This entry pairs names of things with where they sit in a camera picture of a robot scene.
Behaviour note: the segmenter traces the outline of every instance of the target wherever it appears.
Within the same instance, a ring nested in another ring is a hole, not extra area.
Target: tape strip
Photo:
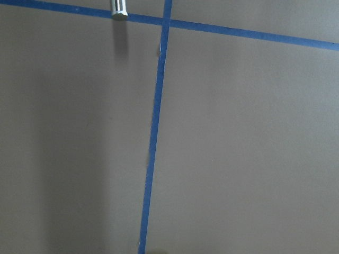
[[[55,12],[66,12],[66,13],[74,13],[74,14],[87,15],[87,16],[104,17],[108,19],[111,18],[111,12],[107,10],[100,10],[100,9],[67,5],[67,4],[48,3],[48,2],[36,1],[36,0],[0,0],[0,4],[36,8],[36,9],[41,9],[41,10],[55,11]],[[162,25],[162,22],[163,22],[163,19],[160,17],[151,17],[151,16],[138,15],[138,14],[132,14],[132,13],[128,15],[129,17],[127,20],[131,22],[153,24],[153,25]],[[257,31],[251,31],[251,30],[227,28],[224,26],[217,26],[217,25],[208,25],[208,24],[201,24],[201,23],[194,23],[194,22],[187,22],[187,21],[180,21],[180,20],[171,20],[171,27],[339,51],[339,43],[311,40],[311,39],[292,37],[292,36],[273,34],[273,33],[257,32]]]
[[[156,86],[155,86],[154,106],[153,106],[153,117],[152,117],[151,131],[150,131],[149,163],[148,163],[148,167],[146,171],[145,193],[144,193],[144,203],[142,207],[141,227],[140,227],[140,244],[139,244],[138,254],[145,254],[145,249],[146,249],[149,207],[150,207],[150,199],[151,199],[151,193],[152,193],[154,163],[155,163],[155,154],[156,154],[157,138],[158,138],[160,106],[161,106],[161,98],[162,98],[162,93],[163,93],[165,62],[166,62],[167,44],[168,44],[168,33],[170,30],[169,26],[171,23],[171,10],[172,10],[172,0],[165,0],[163,24],[162,24],[162,31],[161,31],[161,38],[160,38],[160,56],[158,60],[157,80],[156,80]]]
[[[107,11],[107,10],[100,10],[100,9],[68,5],[68,4],[49,3],[49,2],[35,1],[35,0],[0,0],[0,4],[34,8],[34,9],[40,9],[40,10],[48,10],[48,11],[54,11],[54,12],[65,12],[65,13],[72,13],[72,14],[79,14],[79,15],[86,15],[86,16],[103,17],[106,19],[110,19],[112,17],[111,11]],[[133,13],[128,14],[127,20],[131,22],[145,23],[145,24],[152,24],[152,25],[161,25],[163,22],[163,19],[161,17],[151,17],[151,16],[145,16],[145,15],[139,15],[139,14],[133,14]]]
[[[217,25],[207,25],[207,24],[200,24],[200,23],[180,21],[180,20],[171,20],[171,27],[202,31],[202,32],[209,32],[209,33],[219,33],[219,34],[232,35],[232,36],[237,36],[237,37],[246,37],[246,38],[265,40],[265,41],[282,42],[282,43],[295,44],[295,45],[307,46],[307,47],[313,47],[313,48],[339,50],[338,43],[311,40],[311,39],[279,35],[279,34],[273,34],[273,33],[263,33],[263,32],[251,31],[251,30],[227,28],[224,26],[217,26]]]

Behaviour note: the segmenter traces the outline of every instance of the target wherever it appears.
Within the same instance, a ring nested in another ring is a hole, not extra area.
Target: blue painter's tape
[[[75,5],[68,5],[68,4],[48,3],[48,2],[35,1],[35,0],[0,0],[0,4],[35,8],[35,9],[40,9],[40,10],[49,10],[49,11],[55,11],[55,12],[73,13],[73,14],[87,15],[87,16],[94,16],[94,17],[103,17],[106,19],[111,18],[111,11],[75,6]],[[144,15],[129,13],[128,21],[152,24],[152,25],[161,25],[163,19],[161,17],[151,17],[151,16],[144,16]]]
[[[87,16],[111,18],[111,12],[106,10],[93,9],[88,7],[48,3],[35,0],[0,0],[0,4],[14,5],[20,7],[35,8],[41,10],[49,10],[55,12],[66,12]]]
[[[148,167],[146,171],[145,194],[144,194],[144,202],[143,202],[142,215],[141,215],[140,244],[139,244],[138,254],[145,254],[145,250],[146,250],[149,207],[150,207],[150,199],[151,199],[151,193],[152,193],[154,163],[155,163],[155,154],[156,154],[157,138],[158,138],[160,106],[161,106],[161,99],[162,99],[162,93],[163,93],[168,34],[170,30],[169,26],[171,24],[171,10],[172,10],[172,0],[165,0],[161,39],[160,39],[160,56],[158,60],[157,81],[156,81],[155,95],[154,95],[153,118],[152,118],[152,125],[151,125],[151,131],[150,131],[149,163],[148,163]]]
[[[311,39],[305,39],[305,38],[299,38],[299,37],[257,32],[257,31],[244,30],[244,29],[227,28],[224,26],[217,26],[217,25],[207,25],[207,24],[200,24],[200,23],[180,21],[180,20],[171,20],[171,27],[202,31],[202,32],[219,33],[219,34],[225,34],[225,35],[233,35],[233,36],[238,36],[238,37],[246,37],[246,38],[265,40],[265,41],[282,42],[282,43],[295,44],[295,45],[307,46],[307,47],[313,47],[313,48],[339,50],[339,43],[317,41],[317,40],[311,40]]]
[[[103,17],[103,18],[109,18],[109,19],[111,18],[111,12],[107,10],[100,10],[100,9],[81,7],[81,6],[75,6],[75,5],[67,5],[67,4],[49,3],[49,2],[36,1],[36,0],[0,0],[0,4],[36,8],[36,9],[50,10],[50,11],[56,11],[56,12],[73,13],[73,14],[80,14],[80,15],[87,15],[87,16],[96,16],[96,17]],[[153,25],[162,25],[162,22],[163,22],[163,19],[160,17],[151,17],[151,16],[138,15],[138,14],[132,14],[132,13],[129,14],[129,17],[127,20],[131,22],[153,24]],[[194,22],[187,22],[187,21],[180,21],[180,20],[171,20],[171,27],[339,51],[339,43],[311,40],[311,39],[305,39],[305,38],[299,38],[299,37],[257,32],[257,31],[244,30],[244,29],[227,28],[224,26],[217,26],[217,25],[208,25],[208,24],[201,24],[201,23],[194,23]]]
[[[151,17],[151,16],[144,16],[144,15],[132,14],[132,13],[128,13],[127,21],[145,23],[145,24],[151,24],[151,25],[162,25],[163,24],[163,19],[161,17]]]

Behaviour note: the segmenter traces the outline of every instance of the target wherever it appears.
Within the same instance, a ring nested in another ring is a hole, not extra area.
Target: small cylindrical object
[[[127,17],[126,0],[112,0],[112,18],[122,21],[126,20]]]

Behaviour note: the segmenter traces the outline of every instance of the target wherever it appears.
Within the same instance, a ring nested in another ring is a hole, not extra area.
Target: blue tape line
[[[109,19],[111,18],[111,12],[107,10],[100,10],[100,9],[81,7],[81,6],[75,6],[75,5],[67,5],[67,4],[48,3],[48,2],[36,1],[36,0],[0,0],[0,4],[36,8],[36,9],[50,10],[50,11],[56,11],[56,12],[74,13],[74,14],[87,15],[87,16],[104,17],[104,18],[109,18]],[[151,16],[138,15],[138,14],[132,14],[132,13],[129,14],[129,17],[127,20],[131,22],[153,24],[153,25],[162,25],[162,21],[163,21],[163,19],[160,17],[151,17]],[[257,32],[257,31],[244,30],[244,29],[227,28],[224,26],[217,26],[217,25],[208,25],[208,24],[201,24],[201,23],[194,23],[194,22],[187,22],[187,21],[180,21],[180,20],[171,20],[171,27],[339,51],[339,43],[311,40],[311,39],[305,39],[305,38],[299,38],[299,37]]]
[[[68,5],[68,4],[49,3],[49,2],[36,1],[36,0],[0,0],[0,4],[34,8],[34,9],[40,9],[40,10],[49,10],[49,11],[54,11],[54,12],[65,12],[65,13],[80,14],[80,15],[86,15],[86,16],[103,17],[106,19],[110,19],[112,17],[111,11],[107,11],[107,10],[100,10],[100,9]],[[139,15],[139,14],[133,14],[133,13],[128,14],[127,20],[131,22],[138,22],[138,23],[145,23],[145,24],[152,24],[152,25],[161,25],[163,21],[161,17],[151,17],[151,16],[145,16],[145,15]]]
[[[257,32],[257,31],[244,30],[244,29],[227,28],[224,26],[217,26],[217,25],[207,25],[207,24],[200,24],[200,23],[180,21],[180,20],[171,20],[171,27],[202,31],[202,32],[219,33],[219,34],[225,34],[225,35],[233,35],[237,37],[246,37],[246,38],[265,40],[265,41],[282,42],[282,43],[295,44],[295,45],[307,46],[307,47],[313,47],[313,48],[339,50],[339,43],[311,40],[311,39],[305,39],[305,38],[299,38],[299,37]]]
[[[140,227],[140,244],[139,244],[138,254],[145,254],[145,249],[146,249],[149,207],[150,207],[150,199],[151,199],[151,193],[152,193],[154,163],[155,163],[155,154],[156,154],[158,128],[159,128],[160,106],[161,106],[161,98],[162,98],[162,93],[163,93],[168,34],[170,30],[169,26],[171,24],[171,10],[172,10],[172,0],[165,0],[163,25],[162,25],[161,39],[160,39],[160,56],[158,60],[157,81],[156,81],[155,95],[154,95],[152,126],[151,126],[151,131],[150,131],[149,163],[148,163],[148,167],[146,171],[145,194],[144,194],[144,203],[142,207],[141,227]]]
[[[20,7],[35,8],[41,10],[49,10],[55,12],[66,12],[87,16],[111,18],[111,12],[106,10],[93,9],[88,7],[48,3],[36,0],[0,0],[0,4],[14,5]]]

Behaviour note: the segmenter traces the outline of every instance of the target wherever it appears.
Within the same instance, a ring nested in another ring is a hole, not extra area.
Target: white object
[[[112,18],[114,20],[123,21],[128,17],[126,11],[126,0],[112,0]]]

